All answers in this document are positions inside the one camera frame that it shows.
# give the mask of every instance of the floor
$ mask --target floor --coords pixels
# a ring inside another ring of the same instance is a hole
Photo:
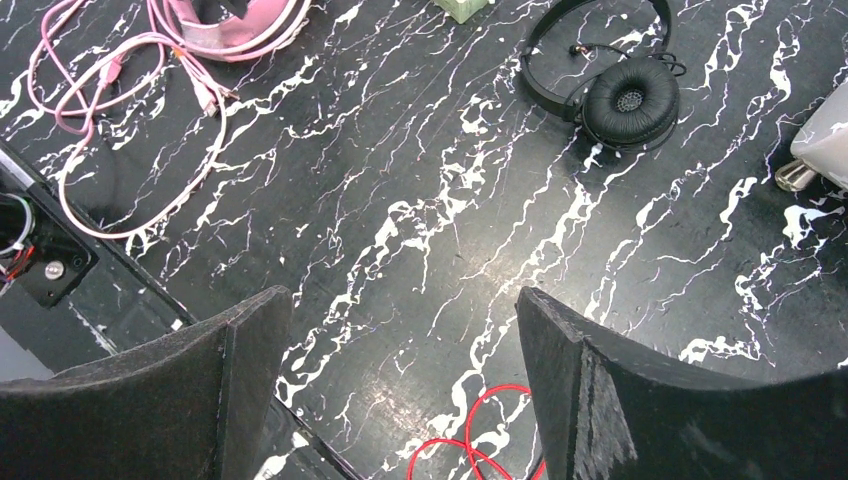
[[[11,37],[2,137],[48,176],[75,138],[21,86],[35,12],[49,3],[0,3]],[[423,441],[461,434],[485,387],[526,383],[513,310],[523,285],[734,375],[848,365],[846,194],[824,180],[798,195],[773,182],[793,135],[848,78],[848,9],[671,3],[672,50],[689,66],[678,130],[657,152],[617,157],[517,87],[522,40],[550,2],[499,0],[465,25],[429,0],[319,2],[285,51],[215,66],[241,96],[222,163],[128,251],[199,318],[265,286],[292,289],[297,328],[280,339],[290,348],[278,397],[368,478],[403,478]],[[140,5],[89,9],[59,54],[89,65],[148,28]],[[587,66],[568,45],[640,52],[657,38],[654,17],[638,0],[582,7],[541,45],[537,76],[568,92],[616,60]],[[125,82],[151,55],[131,59]],[[158,211],[217,133],[195,103],[172,68],[100,118],[69,195],[104,225]],[[505,395],[478,417],[480,448],[526,475],[539,452],[529,399]],[[440,449],[416,478],[470,478],[460,458]],[[266,477],[286,478],[285,458],[269,462]]]

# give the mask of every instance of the screw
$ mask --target screw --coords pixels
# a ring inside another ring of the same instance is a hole
[[[44,276],[47,280],[59,280],[65,274],[65,264],[58,260],[53,260],[44,267]]]

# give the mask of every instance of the red cable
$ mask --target red cable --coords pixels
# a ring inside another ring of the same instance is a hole
[[[451,440],[449,438],[434,438],[432,440],[424,442],[423,445],[421,445],[420,447],[418,447],[417,450],[415,450],[415,452],[412,454],[412,458],[409,459],[409,468],[406,471],[406,480],[412,480],[412,472],[415,469],[415,461],[418,459],[418,455],[427,447],[439,443],[447,443],[448,445],[464,448],[465,453],[468,454],[468,459],[471,461],[471,469],[474,471],[474,475],[477,477],[477,480],[484,480],[483,474],[477,467],[477,462],[479,461],[478,459],[482,459],[483,461],[491,465],[491,467],[494,468],[495,471],[497,471],[499,474],[501,474],[501,476],[503,476],[503,478],[505,478],[506,480],[512,480],[512,477],[510,477],[509,473],[507,473],[507,471],[504,470],[504,468],[501,467],[498,462],[492,460],[485,453],[471,446],[471,426],[474,423],[474,415],[477,414],[477,409],[480,408],[480,405],[482,405],[487,398],[504,390],[514,390],[530,395],[529,388],[513,384],[499,385],[497,387],[486,390],[486,393],[484,393],[483,396],[481,396],[477,399],[476,402],[474,402],[474,405],[471,407],[471,411],[468,412],[468,418],[465,422],[465,443],[460,442],[458,440]],[[545,462],[542,462],[542,466],[539,467],[539,471],[536,472],[535,475],[533,475],[533,478],[531,480],[539,480],[540,478],[542,478],[542,473],[545,471],[545,466]]]
[[[8,281],[14,280],[18,277],[18,275],[23,273],[24,269],[27,267],[27,262],[32,257],[33,252],[35,252],[35,247],[29,247],[26,253],[21,250],[20,252],[18,252],[17,255],[15,255],[15,258],[12,260],[11,263],[11,265],[14,265],[14,268],[12,268],[10,265],[9,271],[6,273],[6,279]],[[18,259],[20,259],[21,256],[23,256],[24,259],[21,260],[20,263],[17,263]]]

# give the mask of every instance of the headphone ear cushion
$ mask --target headphone ear cushion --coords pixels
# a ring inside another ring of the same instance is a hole
[[[602,73],[583,104],[583,124],[617,145],[649,143],[677,121],[680,87],[668,67],[650,57],[619,62]]]

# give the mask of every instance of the cable connector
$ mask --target cable connector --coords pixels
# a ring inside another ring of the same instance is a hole
[[[586,45],[572,45],[568,48],[568,53],[572,55],[585,55],[592,51],[592,47]]]
[[[100,81],[98,82],[100,87],[108,87],[118,79],[118,75],[121,74],[121,68],[123,68],[123,61],[124,56],[118,55],[100,69]]]
[[[194,77],[191,77],[191,83],[194,85],[194,96],[197,97],[197,104],[203,109],[203,113],[207,117],[214,117],[218,113],[218,99],[206,85]]]
[[[238,94],[229,88],[219,87],[218,91],[221,92],[221,96],[224,98],[232,98],[233,100],[241,100]]]

